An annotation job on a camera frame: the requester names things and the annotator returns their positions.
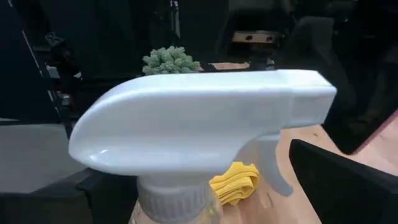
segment wooden table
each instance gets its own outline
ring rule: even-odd
[[[217,69],[245,68],[248,64],[219,63]],[[366,164],[373,168],[398,175],[398,119],[393,120],[357,155],[341,153],[320,125],[282,130],[277,146],[277,162],[285,180],[294,188],[289,197],[276,193],[260,179],[258,189],[237,207],[225,205],[222,224],[312,224],[321,223],[303,188],[296,178],[289,159],[292,139],[301,139],[328,151]]]

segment spray nozzle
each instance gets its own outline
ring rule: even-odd
[[[259,170],[288,195],[275,159],[279,130],[322,123],[335,93],[307,70],[137,78],[105,93],[79,119],[69,153],[103,172],[189,185],[222,174],[233,161],[252,163],[258,150]]]

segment trigger sprayer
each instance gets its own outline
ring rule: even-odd
[[[142,210],[159,223],[190,223],[209,180],[233,161],[253,163],[281,195],[280,129],[322,123],[336,94],[318,72],[153,75],[101,96],[75,125],[72,158],[102,172],[138,176]]]

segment yellow microfiber towel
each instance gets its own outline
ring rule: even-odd
[[[254,164],[245,166],[242,162],[233,162],[223,175],[210,180],[211,188],[216,192],[221,204],[236,206],[242,199],[250,196],[257,188],[259,171]]]

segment clear plastic bottle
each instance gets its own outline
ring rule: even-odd
[[[193,217],[191,220],[182,222],[164,222],[172,224],[219,224],[223,216],[223,209],[215,192],[210,189],[208,200],[199,215]],[[130,224],[163,224],[155,222],[143,211],[139,201],[137,201],[134,211],[132,213]]]

